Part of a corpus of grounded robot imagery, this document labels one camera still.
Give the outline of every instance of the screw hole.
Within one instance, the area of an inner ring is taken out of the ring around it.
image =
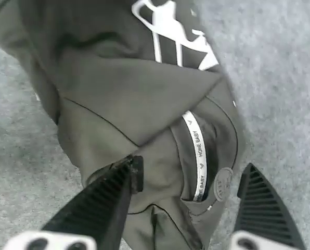
[[[81,242],[74,243],[67,250],[87,250],[87,246]]]
[[[249,239],[240,239],[237,244],[246,250],[258,250],[257,245]]]
[[[27,250],[44,250],[47,246],[47,240],[44,238],[40,238],[31,242]]]

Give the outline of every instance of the white graphic print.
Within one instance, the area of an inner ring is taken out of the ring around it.
[[[148,7],[152,12],[152,23],[140,14],[142,7]],[[132,5],[132,13],[152,32],[154,43],[155,61],[162,62],[159,35],[173,40],[176,43],[177,65],[183,66],[182,46],[191,50],[207,53],[200,63],[199,70],[207,70],[218,64],[215,55],[202,31],[192,30],[198,37],[189,41],[186,37],[184,26],[176,20],[176,2],[168,0],[165,4],[155,6],[151,0],[138,0]]]

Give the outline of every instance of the ridged black plastic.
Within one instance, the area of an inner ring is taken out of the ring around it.
[[[88,235],[98,249],[119,249],[131,200],[131,166],[110,169],[81,191],[42,230]]]
[[[241,202],[235,231],[245,230],[301,250],[306,249],[283,201],[253,164],[244,170],[237,196]]]

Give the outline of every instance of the gray carpet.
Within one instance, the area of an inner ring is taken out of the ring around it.
[[[310,249],[310,1],[203,1],[204,24],[232,79],[254,162],[289,207]],[[0,249],[38,229],[80,190],[17,62],[0,51]],[[213,240],[225,249],[238,176]]]

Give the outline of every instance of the circular patch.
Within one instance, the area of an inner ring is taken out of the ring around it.
[[[231,168],[219,170],[214,180],[214,194],[219,202],[224,201],[230,194],[230,185],[234,173]]]

